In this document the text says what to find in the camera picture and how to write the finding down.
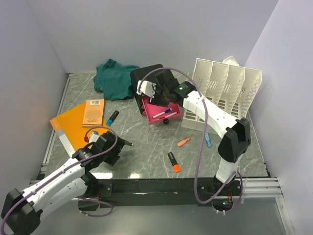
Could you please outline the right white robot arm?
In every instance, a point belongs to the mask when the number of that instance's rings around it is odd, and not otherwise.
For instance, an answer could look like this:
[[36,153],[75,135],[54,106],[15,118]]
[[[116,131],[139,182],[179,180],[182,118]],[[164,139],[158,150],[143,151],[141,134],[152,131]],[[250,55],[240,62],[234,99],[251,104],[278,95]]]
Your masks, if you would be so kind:
[[171,68],[158,68],[148,73],[151,74],[155,81],[144,78],[137,85],[138,94],[178,104],[203,119],[203,128],[211,127],[220,137],[218,153],[221,160],[215,174],[214,189],[219,195],[227,194],[239,162],[251,144],[249,121],[245,117],[236,118],[219,108],[200,92],[191,78],[179,83]]

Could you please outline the blue whiteboard marker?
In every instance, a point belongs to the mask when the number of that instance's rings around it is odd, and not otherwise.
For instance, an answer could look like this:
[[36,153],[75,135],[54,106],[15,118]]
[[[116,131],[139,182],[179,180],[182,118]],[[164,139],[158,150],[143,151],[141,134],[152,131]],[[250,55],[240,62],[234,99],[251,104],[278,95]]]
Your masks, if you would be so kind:
[[156,114],[156,115],[152,116],[152,118],[155,119],[155,118],[157,118],[157,117],[159,117],[159,116],[161,116],[163,114],[169,113],[170,111],[172,111],[172,108],[169,108],[169,109],[167,109],[167,110],[165,110],[165,111],[163,111],[163,112],[161,112],[159,114]]

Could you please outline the salmon clear highlighter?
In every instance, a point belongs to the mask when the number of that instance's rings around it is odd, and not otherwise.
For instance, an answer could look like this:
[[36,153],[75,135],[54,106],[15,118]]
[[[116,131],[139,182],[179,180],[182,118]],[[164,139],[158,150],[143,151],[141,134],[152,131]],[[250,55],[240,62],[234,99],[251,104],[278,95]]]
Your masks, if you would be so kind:
[[186,138],[180,140],[180,141],[177,143],[177,146],[178,146],[178,147],[182,147],[182,146],[184,146],[186,143],[188,143],[190,140],[191,140],[191,137],[186,137]]

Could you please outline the light blue clear highlighter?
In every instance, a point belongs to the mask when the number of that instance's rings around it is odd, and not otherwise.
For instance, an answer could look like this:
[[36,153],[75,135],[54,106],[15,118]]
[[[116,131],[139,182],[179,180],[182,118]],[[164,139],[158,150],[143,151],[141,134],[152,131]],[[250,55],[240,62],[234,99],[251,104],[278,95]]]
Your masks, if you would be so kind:
[[207,132],[205,133],[205,141],[206,141],[207,146],[209,148],[211,148],[212,147],[212,143],[211,143],[210,136],[209,136],[209,134]]

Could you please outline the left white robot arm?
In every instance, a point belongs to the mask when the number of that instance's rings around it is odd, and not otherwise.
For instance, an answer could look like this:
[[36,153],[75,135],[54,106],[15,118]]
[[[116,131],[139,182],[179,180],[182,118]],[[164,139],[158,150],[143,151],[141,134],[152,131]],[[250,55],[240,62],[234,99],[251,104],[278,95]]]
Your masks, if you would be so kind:
[[94,131],[85,139],[88,143],[53,173],[22,191],[15,188],[7,194],[1,212],[1,234],[8,226],[15,235],[29,235],[41,220],[71,199],[86,196],[91,200],[100,187],[91,170],[102,162],[113,166],[127,142],[111,131],[102,135]]

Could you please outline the black whiteboard marker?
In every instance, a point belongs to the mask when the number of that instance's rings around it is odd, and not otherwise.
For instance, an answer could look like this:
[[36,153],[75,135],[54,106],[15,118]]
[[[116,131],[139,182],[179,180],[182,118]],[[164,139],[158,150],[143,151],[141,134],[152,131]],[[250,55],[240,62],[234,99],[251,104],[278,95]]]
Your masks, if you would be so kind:
[[134,146],[134,144],[133,144],[133,143],[128,142],[128,141],[124,141],[124,144],[125,144],[125,145],[128,145],[128,146]]

